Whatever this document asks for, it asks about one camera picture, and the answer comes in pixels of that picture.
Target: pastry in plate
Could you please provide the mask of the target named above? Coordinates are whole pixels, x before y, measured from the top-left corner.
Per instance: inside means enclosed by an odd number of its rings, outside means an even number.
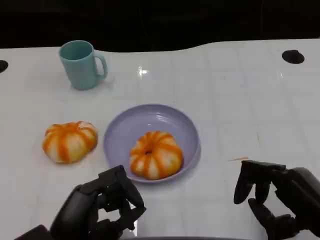
[[[149,131],[140,137],[130,152],[131,171],[148,180],[177,173],[183,165],[183,152],[167,132]]]
[[[45,132],[42,148],[56,163],[74,163],[93,150],[98,142],[95,127],[78,121],[53,124]]]

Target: mug handle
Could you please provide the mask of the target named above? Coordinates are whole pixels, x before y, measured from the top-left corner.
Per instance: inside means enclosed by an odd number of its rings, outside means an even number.
[[[104,56],[102,56],[102,54],[98,53],[98,52],[94,52],[93,56],[95,58],[100,59],[101,63],[102,63],[102,67],[103,67],[103,75],[99,75],[99,81],[105,79],[107,77],[108,74],[108,66],[107,66],[107,62]]]

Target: dark wall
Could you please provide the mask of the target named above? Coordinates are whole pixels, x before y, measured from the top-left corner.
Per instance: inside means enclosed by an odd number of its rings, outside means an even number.
[[[113,52],[320,36],[316,0],[2,0],[0,48],[82,39]]]

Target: plate rim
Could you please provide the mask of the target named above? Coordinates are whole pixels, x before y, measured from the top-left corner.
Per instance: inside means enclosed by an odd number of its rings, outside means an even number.
[[[120,112],[114,119],[112,119],[112,121],[107,125],[106,127],[106,130],[104,132],[104,135],[103,135],[103,152],[104,152],[104,157],[105,157],[105,160],[108,162],[108,164],[110,165],[110,161],[108,160],[108,154],[107,154],[107,150],[106,150],[106,147],[105,147],[105,143],[106,143],[106,138],[107,138],[107,134],[109,133],[110,129],[111,129],[111,126],[115,124],[115,122],[120,119],[124,114],[126,114],[127,112],[130,112],[130,111],[133,111],[134,109],[139,109],[139,108],[143,108],[143,107],[147,107],[147,106],[158,106],[158,107],[161,107],[161,108],[169,108],[171,110],[174,110],[174,111],[177,111],[179,112],[180,114],[183,115],[183,117],[185,117],[188,121],[190,121],[191,125],[194,127],[195,129],[195,133],[196,133],[196,137],[197,137],[197,142],[198,142],[198,145],[196,147],[196,150],[194,152],[194,155],[192,157],[192,160],[190,162],[190,166],[186,167],[186,168],[182,168],[181,170],[179,170],[178,172],[176,172],[175,174],[171,175],[171,176],[168,176],[168,177],[165,177],[165,178],[161,178],[161,179],[156,179],[156,180],[148,180],[148,179],[139,179],[138,176],[137,178],[135,177],[131,177],[131,176],[128,176],[127,177],[131,180],[131,181],[134,181],[134,182],[138,182],[138,183],[141,183],[141,184],[157,184],[157,183],[163,183],[163,182],[167,182],[167,181],[170,181],[172,179],[175,179],[175,178],[178,178],[180,176],[182,176],[184,173],[186,173],[188,170],[191,170],[193,169],[193,167],[195,165],[198,164],[198,162],[200,161],[200,158],[201,158],[201,141],[200,141],[200,136],[199,136],[199,132],[198,132],[198,129],[196,127],[196,125],[194,124],[194,122],[190,119],[190,117],[188,117],[184,112],[182,112],[181,110],[179,109],[176,109],[172,106],[168,106],[168,105],[164,105],[164,104],[159,104],[159,103],[148,103],[148,104],[140,104],[140,105],[136,105],[136,106],[133,106],[133,107],[130,107],[122,112]]]

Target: pastry on table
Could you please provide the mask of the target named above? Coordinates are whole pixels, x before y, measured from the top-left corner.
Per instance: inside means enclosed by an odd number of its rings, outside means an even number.
[[[148,180],[169,177],[177,173],[182,165],[183,152],[167,132],[147,132],[130,152],[131,171]]]
[[[45,132],[42,148],[56,163],[74,163],[93,150],[98,142],[95,127],[78,121],[53,124]]]

